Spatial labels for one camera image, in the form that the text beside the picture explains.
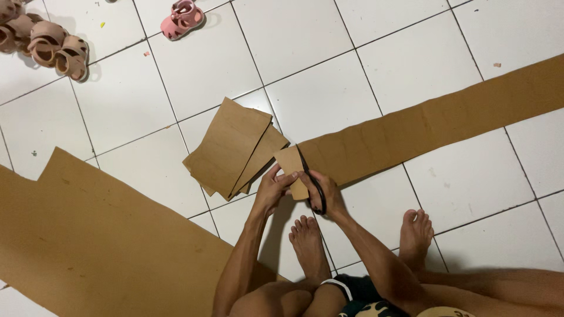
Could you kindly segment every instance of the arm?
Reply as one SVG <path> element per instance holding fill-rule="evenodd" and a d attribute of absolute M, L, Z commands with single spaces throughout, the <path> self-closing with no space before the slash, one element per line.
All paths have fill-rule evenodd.
<path fill-rule="evenodd" d="M 327 216 L 335 221 L 349 238 L 379 294 L 411 316 L 436 306 L 413 272 L 349 215 L 335 182 L 316 171 L 310 170 L 310 173 L 319 181 L 325 193 Z M 315 186 L 305 173 L 300 172 L 299 177 L 310 191 L 312 204 L 319 208 L 321 200 Z"/>
<path fill-rule="evenodd" d="M 276 164 L 262 177 L 249 218 L 215 289 L 213 317 L 228 316 L 233 304 L 247 294 L 266 221 L 280 198 L 289 193 L 287 186 L 297 179 L 297 173 L 277 177 L 279 170 Z"/>

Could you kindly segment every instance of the scissors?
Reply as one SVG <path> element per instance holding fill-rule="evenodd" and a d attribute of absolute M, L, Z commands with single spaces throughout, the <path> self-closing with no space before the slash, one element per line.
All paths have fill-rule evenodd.
<path fill-rule="evenodd" d="M 319 197 L 321 198 L 321 210 L 311 205 L 311 199 L 309 197 L 307 198 L 307 203 L 309 204 L 311 210 L 313 210 L 314 213 L 318 215 L 324 215 L 327 212 L 327 201 L 325 200 L 325 193 L 323 192 L 323 188 L 321 188 L 321 185 L 319 184 L 318 180 L 315 177 L 311 176 L 310 168 L 307 167 L 306 160 L 303 158 L 302 151 L 299 150 L 297 144 L 296 144 L 296 148 L 298 149 L 299 157 L 302 159 L 303 172 L 310 177 L 311 182 L 315 185 L 315 188 L 317 188 L 317 191 L 319 192 Z"/>

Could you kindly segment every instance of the foot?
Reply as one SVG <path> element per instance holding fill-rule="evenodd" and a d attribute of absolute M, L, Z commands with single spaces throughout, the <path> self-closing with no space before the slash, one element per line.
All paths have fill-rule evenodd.
<path fill-rule="evenodd" d="M 331 269 L 321 242 L 317 221 L 313 217 L 301 216 L 295 221 L 290 232 L 290 242 L 294 246 L 299 265 L 306 279 L 315 285 L 331 278 Z"/>
<path fill-rule="evenodd" d="M 427 249 L 435 231 L 429 215 L 423 209 L 410 209 L 403 215 L 402 230 L 399 238 L 399 258 L 413 273 L 425 269 Z"/>

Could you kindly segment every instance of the man's right hand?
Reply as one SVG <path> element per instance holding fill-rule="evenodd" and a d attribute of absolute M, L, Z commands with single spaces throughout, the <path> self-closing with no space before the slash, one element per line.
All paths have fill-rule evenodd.
<path fill-rule="evenodd" d="M 341 196 L 341 191 L 337 188 L 335 181 L 329 176 L 323 175 L 318 171 L 310 170 L 310 174 L 318 180 L 321 188 L 323 189 L 325 200 L 327 202 L 327 216 L 333 221 L 340 220 L 343 217 L 348 217 L 349 213 L 345 207 L 343 196 Z M 319 196 L 319 191 L 311 181 L 310 177 L 307 176 L 304 171 L 300 171 L 299 178 L 310 192 L 311 207 L 317 207 L 321 210 L 321 197 Z"/>

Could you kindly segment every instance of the white floor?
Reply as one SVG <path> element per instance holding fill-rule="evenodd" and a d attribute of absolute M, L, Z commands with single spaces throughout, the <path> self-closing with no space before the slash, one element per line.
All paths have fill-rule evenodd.
<path fill-rule="evenodd" d="M 273 113 L 300 142 L 564 53 L 561 0 L 197 0 L 207 22 L 177 42 L 159 32 L 171 4 L 28 4 L 88 41 L 91 74 L 75 83 L 0 55 L 0 164 L 37 179 L 59 146 L 234 244 L 258 184 L 226 204 L 204 195 L 181 163 L 224 96 Z M 562 122 L 564 109 L 491 131 L 343 195 L 390 249 L 399 246 L 403 212 L 424 208 L 437 233 L 433 270 L 564 271 Z M 311 215 L 304 203 L 284 201 L 260 253 L 291 280 L 303 274 L 287 239 L 301 214 Z M 318 220 L 331 267 L 364 273 L 338 227 Z M 0 291 L 0 311 L 50 314 L 12 288 Z"/>

